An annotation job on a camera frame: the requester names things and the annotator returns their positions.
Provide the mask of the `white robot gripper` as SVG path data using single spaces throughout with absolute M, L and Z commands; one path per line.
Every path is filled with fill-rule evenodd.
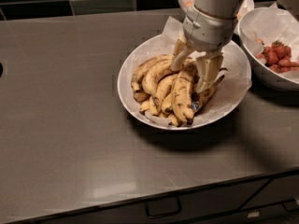
M 175 44 L 171 69 L 180 70 L 194 50 L 206 51 L 205 55 L 196 59 L 199 76 L 196 91 L 208 89 L 221 70 L 223 55 L 217 49 L 222 49 L 231 41 L 236 25 L 237 17 L 212 16 L 195 5 L 190 6 L 183 22 L 185 36 L 180 36 Z

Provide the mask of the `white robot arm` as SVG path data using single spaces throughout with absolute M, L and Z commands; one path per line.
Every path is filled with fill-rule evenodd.
M 185 47 L 178 55 L 175 55 L 173 65 L 178 67 L 185 58 L 197 52 L 205 52 L 206 55 L 213 55 L 218 58 L 221 50 L 226 46 L 233 37 L 233 32 L 237 26 L 236 14 L 241 8 L 244 0 L 194 0 L 194 3 L 188 8 L 184 22 L 183 34 Z M 292 16 L 298 20 L 298 7 L 295 2 L 290 0 L 284 2 L 278 0 L 282 5 L 291 12 Z M 250 54 L 249 60 L 253 62 L 253 54 L 262 51 L 261 45 L 254 49 Z M 298 91 L 298 82 L 290 78 L 275 75 L 268 68 L 268 72 L 262 74 L 262 68 L 256 68 L 258 61 L 251 64 L 257 78 L 267 87 L 277 91 Z

